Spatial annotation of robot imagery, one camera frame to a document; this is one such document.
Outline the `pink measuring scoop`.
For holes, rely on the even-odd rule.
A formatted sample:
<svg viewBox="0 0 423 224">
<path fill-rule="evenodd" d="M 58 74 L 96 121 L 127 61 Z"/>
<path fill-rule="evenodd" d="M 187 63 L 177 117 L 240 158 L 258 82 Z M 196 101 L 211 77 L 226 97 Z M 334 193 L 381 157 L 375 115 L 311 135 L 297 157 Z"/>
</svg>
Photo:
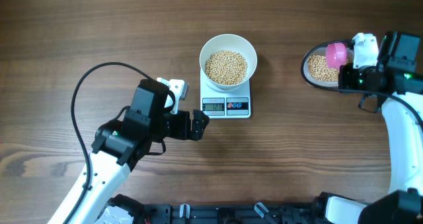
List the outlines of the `pink measuring scoop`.
<svg viewBox="0 0 423 224">
<path fill-rule="evenodd" d="M 341 65 L 347 63 L 347 49 L 342 42 L 329 44 L 326 50 L 326 61 L 330 69 L 340 69 Z"/>
</svg>

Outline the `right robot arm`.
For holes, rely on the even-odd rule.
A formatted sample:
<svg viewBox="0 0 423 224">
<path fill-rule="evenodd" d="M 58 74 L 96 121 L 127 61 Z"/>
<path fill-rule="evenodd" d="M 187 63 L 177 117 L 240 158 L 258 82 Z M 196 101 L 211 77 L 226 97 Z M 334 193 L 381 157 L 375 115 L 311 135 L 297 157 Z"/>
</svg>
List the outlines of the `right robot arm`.
<svg viewBox="0 0 423 224">
<path fill-rule="evenodd" d="M 422 76 L 416 71 L 421 38 L 388 31 L 381 43 L 372 34 L 351 40 L 325 42 L 308 51 L 301 74 L 308 85 L 344 94 L 375 97 L 389 137 L 391 179 L 388 194 L 372 204 L 327 192 L 307 210 L 297 209 L 307 223 L 421 223 L 422 222 Z M 337 66 L 337 82 L 319 82 L 311 75 L 313 56 L 325 53 L 338 60 L 337 45 L 353 61 Z"/>
</svg>

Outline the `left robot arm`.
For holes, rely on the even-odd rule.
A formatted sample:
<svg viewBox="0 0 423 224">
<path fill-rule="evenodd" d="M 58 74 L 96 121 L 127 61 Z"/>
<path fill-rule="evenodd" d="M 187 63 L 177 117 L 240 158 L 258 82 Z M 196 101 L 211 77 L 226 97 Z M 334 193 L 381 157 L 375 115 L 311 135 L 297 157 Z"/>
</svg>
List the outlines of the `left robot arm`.
<svg viewBox="0 0 423 224">
<path fill-rule="evenodd" d="M 116 118 L 101 125 L 86 165 L 50 223 L 94 223 L 107 201 L 126 181 L 137 162 L 152 155 L 153 143 L 166 137 L 200 140 L 210 119 L 201 110 L 171 111 L 166 100 L 176 97 L 163 83 L 142 79 L 135 89 L 123 120 Z"/>
</svg>

